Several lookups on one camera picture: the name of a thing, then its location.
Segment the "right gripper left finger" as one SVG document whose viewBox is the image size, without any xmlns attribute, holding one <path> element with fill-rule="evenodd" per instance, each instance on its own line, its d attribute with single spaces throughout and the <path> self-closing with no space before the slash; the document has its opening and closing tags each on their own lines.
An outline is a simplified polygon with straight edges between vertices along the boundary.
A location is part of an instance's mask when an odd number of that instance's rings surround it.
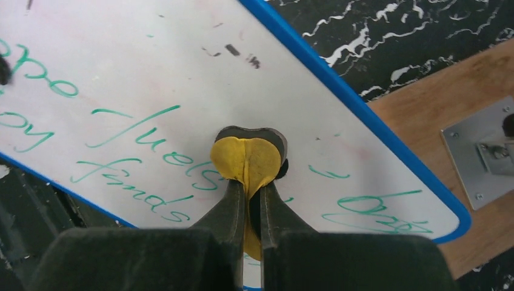
<svg viewBox="0 0 514 291">
<path fill-rule="evenodd" d="M 242 290 L 245 194 L 222 199 L 186 229 L 74 228 L 45 252 L 30 290 Z"/>
</svg>

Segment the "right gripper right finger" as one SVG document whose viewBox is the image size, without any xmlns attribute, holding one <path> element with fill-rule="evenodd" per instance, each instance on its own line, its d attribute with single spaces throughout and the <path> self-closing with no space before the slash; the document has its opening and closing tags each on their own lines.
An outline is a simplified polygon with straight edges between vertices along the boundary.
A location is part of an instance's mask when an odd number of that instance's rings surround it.
<svg viewBox="0 0 514 291">
<path fill-rule="evenodd" d="M 438 247 L 415 235 L 320 233 L 259 191 L 264 290 L 457 290 Z"/>
</svg>

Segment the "yellow bone shaped eraser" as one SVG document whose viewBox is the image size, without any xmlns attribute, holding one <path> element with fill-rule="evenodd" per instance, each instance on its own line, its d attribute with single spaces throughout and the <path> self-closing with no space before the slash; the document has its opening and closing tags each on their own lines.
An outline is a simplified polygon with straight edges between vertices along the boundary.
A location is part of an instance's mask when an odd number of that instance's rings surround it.
<svg viewBox="0 0 514 291">
<path fill-rule="evenodd" d="M 256 193 L 279 175 L 287 158 L 285 136 L 273 128 L 248 129 L 230 125 L 217 134 L 210 159 L 225 179 L 240 182 L 244 190 L 244 252 L 260 261 L 260 210 L 251 210 Z"/>
</svg>

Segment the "blue framed whiteboard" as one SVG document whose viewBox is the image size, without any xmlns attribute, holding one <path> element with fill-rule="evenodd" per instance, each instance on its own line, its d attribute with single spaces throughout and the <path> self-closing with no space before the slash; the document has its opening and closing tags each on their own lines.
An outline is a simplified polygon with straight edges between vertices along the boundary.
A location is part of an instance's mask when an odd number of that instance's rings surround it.
<svg viewBox="0 0 514 291">
<path fill-rule="evenodd" d="M 264 1 L 2 1 L 1 156 L 135 229 L 224 196 L 235 125 L 288 143 L 274 184 L 320 233 L 436 246 L 470 215 Z"/>
</svg>

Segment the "silver metal bracket plate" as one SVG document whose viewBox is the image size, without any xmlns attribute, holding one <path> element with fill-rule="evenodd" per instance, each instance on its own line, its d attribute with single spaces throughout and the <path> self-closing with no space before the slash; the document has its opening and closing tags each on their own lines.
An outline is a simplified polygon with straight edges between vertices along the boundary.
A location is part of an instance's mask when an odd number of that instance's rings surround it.
<svg viewBox="0 0 514 291">
<path fill-rule="evenodd" d="M 473 210 L 513 191 L 513 97 L 441 130 Z"/>
</svg>

